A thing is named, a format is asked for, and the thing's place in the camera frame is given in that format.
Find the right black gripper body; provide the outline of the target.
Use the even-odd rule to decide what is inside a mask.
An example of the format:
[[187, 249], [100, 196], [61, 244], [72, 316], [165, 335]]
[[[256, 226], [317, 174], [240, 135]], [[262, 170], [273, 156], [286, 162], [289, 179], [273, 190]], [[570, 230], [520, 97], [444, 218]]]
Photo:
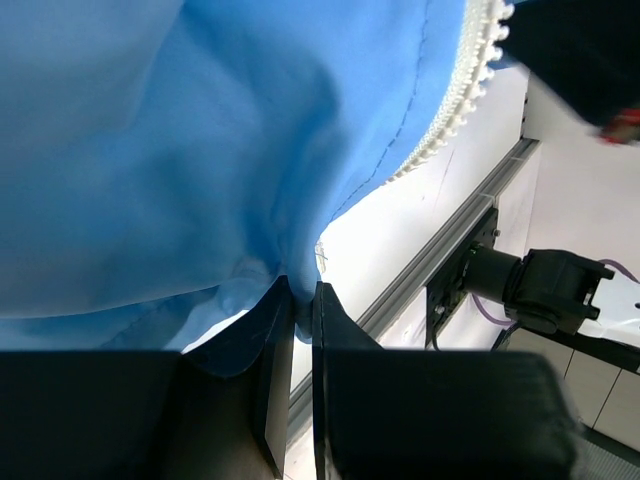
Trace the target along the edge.
[[500, 48], [611, 144], [639, 142], [639, 2], [518, 1]]

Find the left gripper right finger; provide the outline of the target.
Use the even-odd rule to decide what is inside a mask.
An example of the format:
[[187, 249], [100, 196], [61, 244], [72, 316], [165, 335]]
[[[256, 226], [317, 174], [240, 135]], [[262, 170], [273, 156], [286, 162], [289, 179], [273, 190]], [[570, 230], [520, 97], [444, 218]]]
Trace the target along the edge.
[[327, 283], [312, 328], [318, 478], [582, 476], [582, 429], [544, 357], [383, 348]]

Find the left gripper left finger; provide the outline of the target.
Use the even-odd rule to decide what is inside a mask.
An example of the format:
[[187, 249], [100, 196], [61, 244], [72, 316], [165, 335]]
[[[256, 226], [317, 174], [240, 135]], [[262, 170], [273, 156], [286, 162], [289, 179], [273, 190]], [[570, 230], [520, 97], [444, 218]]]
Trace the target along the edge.
[[279, 479], [293, 313], [288, 281], [188, 353], [5, 352], [5, 479]]

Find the light blue zip jacket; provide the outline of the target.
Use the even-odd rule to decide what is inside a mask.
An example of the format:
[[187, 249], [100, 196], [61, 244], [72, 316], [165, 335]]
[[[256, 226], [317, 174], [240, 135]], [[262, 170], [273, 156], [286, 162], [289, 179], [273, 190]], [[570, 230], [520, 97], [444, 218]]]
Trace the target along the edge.
[[5, 1], [1, 347], [175, 349], [463, 123], [507, 1]]

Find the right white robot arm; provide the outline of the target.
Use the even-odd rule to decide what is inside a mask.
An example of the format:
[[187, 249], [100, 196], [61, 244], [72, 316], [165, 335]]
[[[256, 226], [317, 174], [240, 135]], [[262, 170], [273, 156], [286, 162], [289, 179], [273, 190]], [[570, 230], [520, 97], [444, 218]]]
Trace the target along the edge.
[[[639, 4], [520, 1], [500, 47], [611, 145], [639, 141]], [[462, 288], [503, 306], [514, 326], [639, 346], [639, 282], [611, 263], [564, 250], [519, 258], [479, 244]]]

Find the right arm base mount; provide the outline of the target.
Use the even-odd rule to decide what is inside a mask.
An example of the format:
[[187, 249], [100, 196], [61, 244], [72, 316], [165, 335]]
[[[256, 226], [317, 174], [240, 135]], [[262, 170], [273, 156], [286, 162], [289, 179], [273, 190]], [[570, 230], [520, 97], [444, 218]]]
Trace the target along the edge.
[[463, 289], [463, 275], [467, 257], [470, 251], [478, 247], [494, 247], [497, 222], [498, 209], [490, 207], [471, 230], [461, 237], [453, 251], [446, 255], [444, 263], [425, 284], [426, 348], [432, 346], [432, 341], [464, 301], [467, 293]]

